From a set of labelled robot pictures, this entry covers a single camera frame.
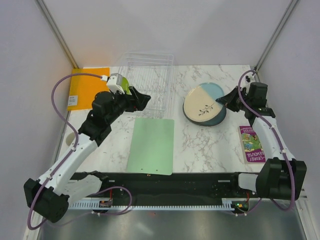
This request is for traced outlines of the green plate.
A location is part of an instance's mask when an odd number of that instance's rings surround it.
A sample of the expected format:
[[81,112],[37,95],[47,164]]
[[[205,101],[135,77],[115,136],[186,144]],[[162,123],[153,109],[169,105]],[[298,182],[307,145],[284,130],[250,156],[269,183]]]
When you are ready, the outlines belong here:
[[131,94],[130,89],[129,89],[129,87],[130,87],[129,81],[125,77],[122,78],[121,87],[126,94],[128,94],[128,95]]

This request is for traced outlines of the grey-blue plate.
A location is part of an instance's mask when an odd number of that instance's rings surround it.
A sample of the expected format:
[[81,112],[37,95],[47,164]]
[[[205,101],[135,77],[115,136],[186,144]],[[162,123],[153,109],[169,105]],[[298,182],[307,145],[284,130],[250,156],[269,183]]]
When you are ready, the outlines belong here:
[[[205,105],[205,108],[203,109],[200,109],[199,110],[199,116],[202,116],[210,111],[212,111],[214,108],[213,108],[213,104],[212,105]],[[182,106],[182,112],[184,114],[184,116],[186,117],[186,119],[188,121],[190,121],[191,123],[195,124],[195,125],[198,125],[198,126],[203,126],[203,127],[213,127],[213,126],[216,126],[218,124],[220,124],[226,117],[227,115],[227,110],[226,108],[223,106],[219,112],[214,116],[212,117],[211,119],[209,120],[206,120],[206,121],[195,121],[195,120],[192,120],[185,112],[184,110],[184,105]]]

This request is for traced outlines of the cream and blue plate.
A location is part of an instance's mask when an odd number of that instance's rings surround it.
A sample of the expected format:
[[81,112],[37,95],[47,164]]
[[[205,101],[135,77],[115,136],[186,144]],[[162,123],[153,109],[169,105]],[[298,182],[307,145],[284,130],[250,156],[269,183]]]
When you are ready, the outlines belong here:
[[[213,82],[204,82],[193,88],[184,99],[185,113],[194,121],[204,122],[218,114],[223,105],[216,102],[217,98],[223,97],[223,89]],[[199,115],[205,105],[213,105],[213,110]]]

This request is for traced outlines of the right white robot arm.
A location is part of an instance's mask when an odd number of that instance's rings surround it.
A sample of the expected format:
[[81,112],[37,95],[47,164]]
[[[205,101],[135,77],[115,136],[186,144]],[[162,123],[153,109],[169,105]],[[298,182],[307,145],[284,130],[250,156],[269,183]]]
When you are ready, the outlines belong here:
[[244,111],[253,131],[257,134],[266,162],[258,174],[239,173],[238,179],[229,184],[235,197],[247,190],[260,198],[296,201],[301,193],[307,166],[296,160],[286,147],[277,127],[274,111],[267,107],[268,86],[252,82],[245,87],[235,87],[216,102],[233,112]]

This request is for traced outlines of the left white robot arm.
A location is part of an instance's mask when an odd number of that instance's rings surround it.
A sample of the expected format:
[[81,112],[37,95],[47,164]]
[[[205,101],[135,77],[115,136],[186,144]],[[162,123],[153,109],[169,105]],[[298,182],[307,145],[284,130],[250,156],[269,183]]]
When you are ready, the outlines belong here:
[[74,142],[50,169],[37,180],[29,178],[23,185],[29,210],[56,223],[74,202],[89,195],[106,196],[108,182],[89,174],[72,188],[66,185],[84,162],[111,133],[112,123],[124,112],[143,111],[151,96],[130,86],[129,93],[102,91],[95,95],[92,109],[78,130]]

